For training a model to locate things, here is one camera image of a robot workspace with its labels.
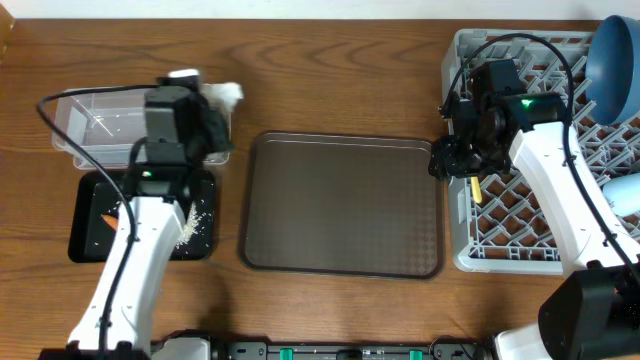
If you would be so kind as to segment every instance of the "wooden table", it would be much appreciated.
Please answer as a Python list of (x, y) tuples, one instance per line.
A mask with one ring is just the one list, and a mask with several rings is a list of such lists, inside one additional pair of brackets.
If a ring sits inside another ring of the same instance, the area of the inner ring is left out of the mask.
[[(256, 272), (236, 256), (252, 139), (267, 130), (418, 137), (445, 134), (440, 63), (461, 28), (593, 31), (594, 22), (18, 20), (0, 67), (0, 358), (62, 347), (102, 264), (67, 244), (78, 180), (34, 111), (68, 88), (152, 83), (196, 67), (237, 81), (237, 151), (216, 168), (219, 246), (168, 266), (153, 335), (203, 328), (226, 340), (428, 342), (536, 320), (559, 277), (464, 273), (431, 282)], [(446, 242), (449, 242), (447, 229)]]

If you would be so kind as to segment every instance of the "black tray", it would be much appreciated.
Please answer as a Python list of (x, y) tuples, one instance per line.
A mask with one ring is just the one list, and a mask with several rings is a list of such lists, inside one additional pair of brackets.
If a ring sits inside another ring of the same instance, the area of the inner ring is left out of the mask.
[[(124, 171), (109, 171), (116, 182), (122, 180)], [(209, 257), (214, 249), (215, 179), (206, 170), (197, 170), (192, 175), (199, 182), (200, 190), (194, 199), (197, 213), (209, 213), (199, 223), (198, 233), (193, 234), (187, 244), (175, 248), (171, 260), (201, 260)], [(119, 199), (113, 188), (97, 171), (85, 174), (78, 185), (76, 208), (73, 215), (69, 239), (69, 259), (76, 263), (103, 262), (107, 260), (115, 230), (101, 215), (118, 217)], [(188, 208), (183, 209), (185, 217)]]

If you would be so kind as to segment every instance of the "dish rack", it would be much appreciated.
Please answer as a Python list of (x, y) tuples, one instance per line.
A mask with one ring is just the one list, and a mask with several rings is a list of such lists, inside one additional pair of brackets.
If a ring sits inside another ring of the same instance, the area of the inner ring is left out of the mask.
[[(456, 33), (442, 62), (442, 98), (446, 98), (456, 72), (479, 46), (511, 30), (463, 29)], [(574, 77), (574, 126), (582, 153), (602, 186), (612, 178), (640, 172), (640, 119), (614, 126), (596, 124), (589, 117), (596, 106), (585, 90), (587, 54), (593, 33), (518, 31), (536, 35), (555, 45), (565, 56)], [(471, 99), (469, 75), (489, 60), (513, 59), (529, 93), (555, 91), (566, 100), (566, 74), (557, 57), (529, 39), (511, 39), (488, 47), (464, 70), (456, 91)], [(453, 133), (451, 122), (449, 133)], [(526, 180), (516, 169), (508, 175), (479, 179), (483, 201), (471, 196), (470, 179), (449, 184), (449, 213), (453, 260), (463, 271), (561, 275), (556, 243)], [(640, 212), (620, 218), (631, 236), (640, 240)]]

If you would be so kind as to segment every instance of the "plastic container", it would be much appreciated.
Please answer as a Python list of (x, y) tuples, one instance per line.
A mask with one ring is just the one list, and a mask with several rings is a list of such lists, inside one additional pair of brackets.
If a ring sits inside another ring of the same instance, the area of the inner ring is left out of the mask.
[[(132, 144), (146, 136), (144, 93), (128, 90), (115, 93), (87, 94), (62, 98), (56, 109), (56, 125), (106, 168), (124, 169), (128, 165)], [(53, 134), (53, 147), (74, 155), (73, 164), (82, 170), (92, 169), (63, 139)], [(140, 161), (146, 159), (144, 148)], [(229, 153), (211, 154), (206, 165), (222, 165)]]
[[(593, 33), (463, 29), (456, 33), (442, 62), (443, 100), (465, 56), (493, 37), (530, 33), (554, 44), (572, 67), (575, 81), (574, 126), (583, 155), (600, 186), (611, 178), (640, 171), (640, 120), (635, 117), (616, 126), (599, 125), (589, 114), (596, 106), (584, 93), (592, 81), (585, 76)], [(456, 91), (471, 99), (467, 81), (471, 70), (485, 61), (511, 58), (529, 93), (556, 91), (566, 99), (566, 74), (544, 45), (528, 39), (499, 42), (486, 49), (465, 69)], [(484, 201), (476, 204), (470, 179), (452, 179), (448, 202), (453, 261), (463, 271), (561, 275), (560, 256), (535, 196), (517, 170), (509, 175), (480, 179)], [(640, 240), (640, 213), (619, 218)]]

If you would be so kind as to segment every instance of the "white tissue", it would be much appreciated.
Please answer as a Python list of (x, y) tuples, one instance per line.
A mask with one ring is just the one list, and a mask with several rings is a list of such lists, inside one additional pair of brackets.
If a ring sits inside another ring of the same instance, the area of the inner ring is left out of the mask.
[(209, 107), (220, 109), (226, 116), (231, 115), (238, 101), (244, 98), (242, 87), (237, 83), (202, 84), (200, 93)]

